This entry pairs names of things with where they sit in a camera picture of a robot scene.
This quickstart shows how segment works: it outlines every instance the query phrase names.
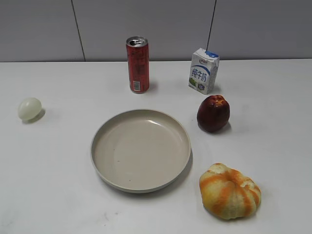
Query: white egg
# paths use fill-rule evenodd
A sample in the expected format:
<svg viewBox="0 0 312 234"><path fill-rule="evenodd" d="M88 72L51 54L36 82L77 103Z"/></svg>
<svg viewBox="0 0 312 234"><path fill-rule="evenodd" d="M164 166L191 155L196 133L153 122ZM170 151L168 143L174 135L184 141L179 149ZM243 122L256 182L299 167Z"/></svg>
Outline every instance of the white egg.
<svg viewBox="0 0 312 234"><path fill-rule="evenodd" d="M19 105L18 114L22 120L30 120L42 110L41 102L34 97L24 99Z"/></svg>

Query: gray wall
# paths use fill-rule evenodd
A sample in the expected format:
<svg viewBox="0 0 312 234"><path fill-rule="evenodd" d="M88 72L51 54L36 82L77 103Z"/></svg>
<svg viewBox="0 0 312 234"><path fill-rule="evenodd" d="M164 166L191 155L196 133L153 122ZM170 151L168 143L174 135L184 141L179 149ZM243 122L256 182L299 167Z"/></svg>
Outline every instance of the gray wall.
<svg viewBox="0 0 312 234"><path fill-rule="evenodd" d="M209 50L223 59L312 58L312 1L217 0Z"/></svg>
<svg viewBox="0 0 312 234"><path fill-rule="evenodd" d="M0 61L83 61L70 0L1 0Z"/></svg>
<svg viewBox="0 0 312 234"><path fill-rule="evenodd" d="M187 60L206 48L214 2L1 0L0 61L125 60L133 35L148 38L151 60ZM217 0L209 50L221 59L312 58L311 10L309 0Z"/></svg>
<svg viewBox="0 0 312 234"><path fill-rule="evenodd" d="M207 46L215 4L215 0L73 2L87 61L125 60L125 41L136 35L149 40L151 60L190 59L195 50Z"/></svg>

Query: beige plate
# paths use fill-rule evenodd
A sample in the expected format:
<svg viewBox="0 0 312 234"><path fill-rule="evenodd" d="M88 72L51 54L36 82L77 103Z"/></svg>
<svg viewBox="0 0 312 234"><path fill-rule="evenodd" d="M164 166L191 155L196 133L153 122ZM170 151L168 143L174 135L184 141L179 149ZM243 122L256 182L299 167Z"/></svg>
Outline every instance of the beige plate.
<svg viewBox="0 0 312 234"><path fill-rule="evenodd" d="M153 110L133 110L104 123L91 156L99 176L131 193L161 189L183 171L191 154L189 137L174 118Z"/></svg>

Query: milk carton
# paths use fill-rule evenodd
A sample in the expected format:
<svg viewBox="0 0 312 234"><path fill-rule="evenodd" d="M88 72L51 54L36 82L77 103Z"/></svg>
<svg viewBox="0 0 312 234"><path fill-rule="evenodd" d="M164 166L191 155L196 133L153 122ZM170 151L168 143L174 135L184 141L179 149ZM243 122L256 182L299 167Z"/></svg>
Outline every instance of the milk carton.
<svg viewBox="0 0 312 234"><path fill-rule="evenodd" d="M202 94L212 91L219 66L219 55L202 48L193 53L189 86Z"/></svg>

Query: apple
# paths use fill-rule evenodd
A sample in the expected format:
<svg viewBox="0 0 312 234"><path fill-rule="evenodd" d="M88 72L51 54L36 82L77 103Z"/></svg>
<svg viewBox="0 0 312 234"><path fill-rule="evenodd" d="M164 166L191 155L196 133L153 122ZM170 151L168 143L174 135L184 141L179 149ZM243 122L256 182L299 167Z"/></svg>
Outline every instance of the apple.
<svg viewBox="0 0 312 234"><path fill-rule="evenodd" d="M230 105L221 95L207 97L197 112L200 128L213 133L223 128L230 118Z"/></svg>

